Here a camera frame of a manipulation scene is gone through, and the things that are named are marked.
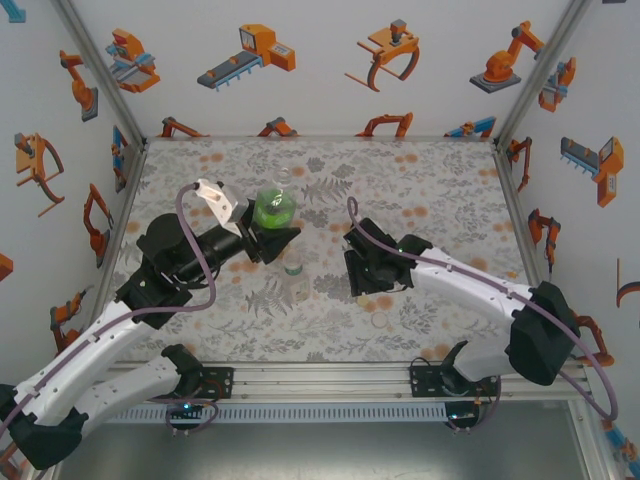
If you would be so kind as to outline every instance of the gray floor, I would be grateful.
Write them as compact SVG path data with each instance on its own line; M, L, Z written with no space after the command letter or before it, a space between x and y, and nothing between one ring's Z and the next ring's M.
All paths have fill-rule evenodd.
M502 404L485 428L442 424L218 425L172 439L160 426L106 425L60 479L577 480L584 478L563 408Z

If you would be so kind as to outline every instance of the green liquid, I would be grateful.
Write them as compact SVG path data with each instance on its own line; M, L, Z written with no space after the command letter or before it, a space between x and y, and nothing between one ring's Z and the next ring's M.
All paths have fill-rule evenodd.
M297 203L287 192L273 188L261 190L256 197L253 221L263 228L286 228L291 225Z

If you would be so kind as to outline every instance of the floral tablecloth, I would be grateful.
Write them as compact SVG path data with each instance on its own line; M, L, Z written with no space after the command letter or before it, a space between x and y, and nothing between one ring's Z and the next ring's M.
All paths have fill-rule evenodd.
M180 187L198 178L254 197L280 167L294 175L299 208L293 242L304 257L311 297L292 305L282 265L241 254L217 280L207 311L177 314L124 360L146 361L183 343L201 361L330 362L443 358L458 341L495 335L488 320L444 297L416 290L352 298L342 235L348 195L360 214L400 239L414 233L492 274L525 274L489 143L242 140L152 142L113 274L110 296L139 266L135 242L156 216L173 211ZM196 234L216 224L203 200L185 197ZM207 298L195 291L192 303Z

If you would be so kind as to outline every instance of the clear plastic bottle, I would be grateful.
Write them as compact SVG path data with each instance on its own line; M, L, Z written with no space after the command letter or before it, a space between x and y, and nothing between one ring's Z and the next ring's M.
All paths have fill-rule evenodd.
M273 182L258 190L253 221L262 228L286 228L291 225L298 202L291 185L291 172L282 168L273 175Z
M311 283L309 275L302 268L302 255L290 249L282 259L284 273L282 281L291 303L303 302L309 298Z

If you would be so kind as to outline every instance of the purple cable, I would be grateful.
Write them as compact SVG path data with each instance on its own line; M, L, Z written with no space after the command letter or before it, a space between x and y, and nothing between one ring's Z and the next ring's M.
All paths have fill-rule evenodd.
M178 215L178 221L180 222L180 227L182 228L182 231L184 232L187 242L189 242L189 245L191 246L191 249L193 250L193 253L196 256L196 259L198 260L198 263L200 264L200 267L204 272L205 278L207 279L207 283L209 285L209 292L210 292L209 300L207 300L205 303L202 303L200 305L192 305L189 307L187 306L147 307L147 308L140 308L132 312L127 312L117 317L116 319L111 320L109 323L106 323L102 328L94 332L94 336L99 337L100 335L110 330L111 328L115 327L116 325L138 315L147 315L149 313L197 312L200 310L206 310L207 308L213 305L213 303L216 300L216 286L214 283L213 275L211 275L211 271L209 270L209 265L207 264L207 261L204 258L204 255L200 250L200 247L198 246L198 243L196 242L196 239L194 238L193 233L191 232L191 229L189 228L187 220L184 216L184 212L182 210L182 198L185 196L185 194L188 191L196 190L197 188L198 188L197 183L191 183L189 185L185 185L184 187L182 187L178 192L178 195L176 196L175 208L176 208L176 214ZM56 364L46 375L44 375L38 383L35 384L34 390L38 392L42 387L44 387L47 384L49 380L51 380L51 378L53 378L57 373L59 373L73 358L75 358L82 350L84 350L90 344L91 342L89 340L84 340L79 345L72 345L70 348L73 348L73 350L71 350L62 360L60 360L58 364ZM22 411L22 409L33 398L34 397L31 394L25 395L25 397L18 403L18 405L16 405L16 407L11 411L11 413L9 413L6 420L2 422L2 426L0 426L0 438L3 437L4 433L9 427L9 424L13 421L16 415L18 415L18 413Z
M451 421L451 419L447 419L447 423L449 424L449 426L453 429L453 431L455 433L458 433L458 432L467 432L467 433L475 432L480 427L482 427L485 423L487 423L491 419L491 417L493 417L493 415L496 413L496 410L498 409L498 403L500 403L500 396L501 395L502 395L502 379L500 377L498 377L498 380L496 381L496 398L493 400L493 403L491 404L491 408L489 409L487 414L482 418L482 420L480 420L478 423L476 423L473 427L467 427L467 428L458 427L455 423L453 423Z
M189 433L188 434L185 433L185 435L191 435L193 433L199 432L200 430L204 430L209 425L211 425L216 418L218 418L218 415L220 414L220 407L218 407L218 405L216 405L215 403L211 403L210 405L215 410L211 415L211 417L205 420L204 422L202 422L197 427L186 430L186 432L189 432ZM164 423L171 430L175 429L175 427L171 424L171 414L174 413L175 411L178 411L178 409L172 410L170 408L167 408L167 412L164 415Z
M431 259L431 258L421 257L419 255L413 255L411 253L399 252L395 248L392 248L392 247L390 247L388 245L385 245L384 243L382 243L382 242L376 240L375 238L373 238L371 235L369 235L367 233L367 231L364 228L362 228L362 226L360 225L360 223L358 222L358 220L356 218L356 215L358 214L358 201L354 197L347 198L347 211L349 212L349 217L351 219L351 223L353 223L353 226L358 230L358 232L364 238L366 238L369 242L371 242L376 247L381 248L382 250L385 250L385 251L387 251L389 253L393 253L394 255L398 255L400 257L408 258L408 259L416 261L416 262L429 263L431 265L436 265L438 267L443 267L443 268L447 268L447 266L449 266L449 264L447 262L444 262L442 260L435 260L435 259ZM489 285L489 286L495 288L500 293L511 295L512 298L515 298L516 300L522 302L524 305L528 306L529 308L534 310L536 313L539 313L544 318L546 318L551 323L553 323L556 327L558 327L567 337L569 337L569 339L580 350L582 350L582 352L585 354L585 356L591 361L591 365L593 366L594 370L596 371L596 373L600 377L600 380L602 381L602 384L604 385L604 388L605 388L605 390L607 392L607 397L609 398L609 404L611 405L611 412L609 412L609 413L605 412L604 409L600 405L598 405L596 403L596 401L593 399L593 397L591 395L589 395L589 393L587 393L584 390L584 388L582 388L580 385L578 385L578 383L573 378L569 377L563 371L558 372L558 374L562 378L564 378L567 382L569 382L569 384L573 388L575 388L580 395L582 395L584 397L584 399L587 401L587 403L589 403L589 405L591 405L593 407L593 409L596 412L598 412L598 414L600 414L600 416L602 418L604 418L605 420L612 421L612 422L618 418L618 400L616 398L615 391L613 390L613 385L611 385L611 381L607 377L607 374L604 372L604 369L602 368L602 365L600 365L598 363L598 360L596 360L596 358L593 355L593 353L591 352L591 350L589 350L589 347L587 347L587 345L582 340L580 340L580 338L575 333L573 333L569 327L567 327L565 324L563 324L555 316L553 316L549 312L547 312L544 308L540 307L539 305L536 305L535 303L533 303L532 301L530 301L527 298L524 298L523 296L519 295L518 293L509 292L509 288L505 287L504 285L502 285L502 284L500 284L498 282L494 282L493 280L485 278L484 276L482 276L480 274L477 274L477 273L475 273L475 272L473 272L471 270L467 270L465 268L458 267L456 265L451 265L451 271L458 272L458 273L460 273L462 275L465 275L467 277L471 277L471 278L473 278L475 280L478 280L478 281L480 281L480 282L482 282L482 283L484 283L486 285Z

